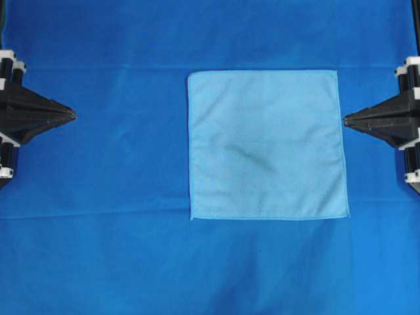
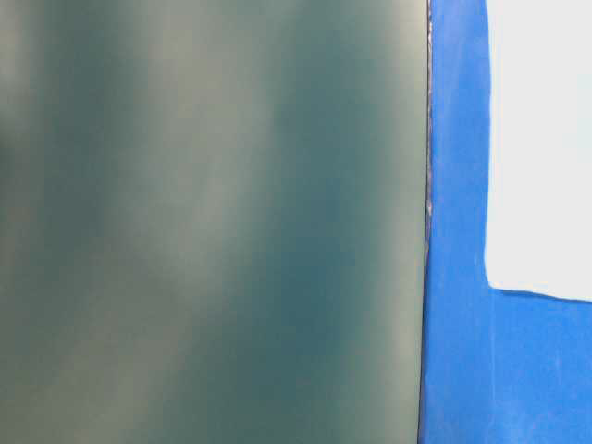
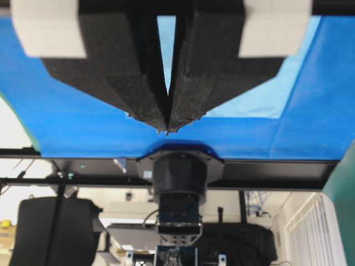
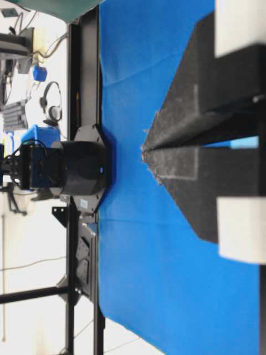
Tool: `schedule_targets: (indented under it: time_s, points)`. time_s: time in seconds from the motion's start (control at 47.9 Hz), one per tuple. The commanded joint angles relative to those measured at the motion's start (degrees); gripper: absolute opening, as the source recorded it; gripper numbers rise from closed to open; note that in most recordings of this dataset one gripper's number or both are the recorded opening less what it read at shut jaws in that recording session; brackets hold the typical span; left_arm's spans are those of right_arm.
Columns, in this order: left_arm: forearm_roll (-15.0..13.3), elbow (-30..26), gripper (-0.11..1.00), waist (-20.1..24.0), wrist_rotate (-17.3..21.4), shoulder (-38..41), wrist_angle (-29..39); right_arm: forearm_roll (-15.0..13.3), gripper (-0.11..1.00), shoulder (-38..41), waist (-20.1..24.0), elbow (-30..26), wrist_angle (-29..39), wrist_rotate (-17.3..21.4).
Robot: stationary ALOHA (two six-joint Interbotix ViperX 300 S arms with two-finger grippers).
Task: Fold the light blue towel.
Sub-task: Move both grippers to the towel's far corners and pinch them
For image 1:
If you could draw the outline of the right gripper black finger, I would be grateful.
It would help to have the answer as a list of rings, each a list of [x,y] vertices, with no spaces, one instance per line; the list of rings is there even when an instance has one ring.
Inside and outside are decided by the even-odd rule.
[[[393,148],[419,138],[418,119],[344,119],[343,123],[355,131],[381,139]]]
[[[396,96],[359,112],[348,114],[343,118],[346,126],[354,125],[355,121],[369,119],[400,118],[419,116],[419,100],[407,95]]]

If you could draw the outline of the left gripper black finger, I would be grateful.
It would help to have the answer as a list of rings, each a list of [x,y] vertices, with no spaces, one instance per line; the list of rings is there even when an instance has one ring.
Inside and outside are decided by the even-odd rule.
[[[37,135],[61,127],[75,119],[74,113],[1,114],[1,142],[21,146]]]
[[[76,118],[76,112],[70,107],[20,85],[5,85],[3,90],[1,90],[1,102],[4,102],[14,110],[48,112]]]

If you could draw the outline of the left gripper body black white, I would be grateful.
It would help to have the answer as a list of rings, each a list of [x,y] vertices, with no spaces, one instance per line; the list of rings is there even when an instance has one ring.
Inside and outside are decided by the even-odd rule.
[[[12,86],[22,85],[26,65],[17,59],[13,50],[1,49],[1,188],[4,188],[16,172],[21,145],[17,122],[12,122]]]

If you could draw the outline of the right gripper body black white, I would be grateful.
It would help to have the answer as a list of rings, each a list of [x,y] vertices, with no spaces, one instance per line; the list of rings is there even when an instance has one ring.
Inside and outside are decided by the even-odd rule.
[[[398,78],[400,94],[406,93],[413,97],[412,105],[419,102],[419,57],[409,56],[404,65],[397,67],[395,76]],[[404,180],[417,194],[419,193],[419,112],[413,109],[406,114],[412,135],[398,149],[404,153]]]

